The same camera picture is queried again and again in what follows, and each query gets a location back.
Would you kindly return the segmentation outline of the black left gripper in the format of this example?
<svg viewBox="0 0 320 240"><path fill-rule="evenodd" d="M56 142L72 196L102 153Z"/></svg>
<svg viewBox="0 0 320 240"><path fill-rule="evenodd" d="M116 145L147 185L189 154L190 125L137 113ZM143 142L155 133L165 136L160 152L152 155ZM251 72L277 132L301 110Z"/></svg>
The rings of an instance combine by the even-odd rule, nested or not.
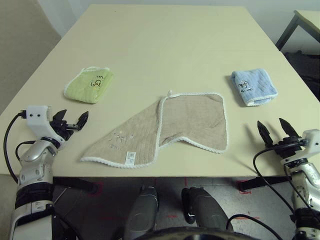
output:
<svg viewBox="0 0 320 240"><path fill-rule="evenodd" d="M53 116L53 120L49 122L54 132L53 136L50 137L51 142L58 150L64 147L65 142L70 139L74 131L80 131L84 127L89 117L89 112L86 111L81 114L76 124L68 124L64 120L66 112L66 109L58 111Z"/></svg>

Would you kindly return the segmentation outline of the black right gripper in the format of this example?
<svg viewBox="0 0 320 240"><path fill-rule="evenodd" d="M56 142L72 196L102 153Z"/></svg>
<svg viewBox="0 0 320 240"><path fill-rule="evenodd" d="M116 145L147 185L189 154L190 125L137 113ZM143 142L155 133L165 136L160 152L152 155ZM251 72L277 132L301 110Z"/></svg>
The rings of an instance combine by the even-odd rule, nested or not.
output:
<svg viewBox="0 0 320 240"><path fill-rule="evenodd" d="M287 159L295 155L297 151L301 151L305 141L302 140L302 138L298 135L288 121L284 120L283 118L279 118L279 121L282 129L289 137L284 137L281 141L274 145L273 140L270 137L270 132L259 120L257 121L257 128L265 146L267 148L275 147L276 154L282 159Z"/></svg>

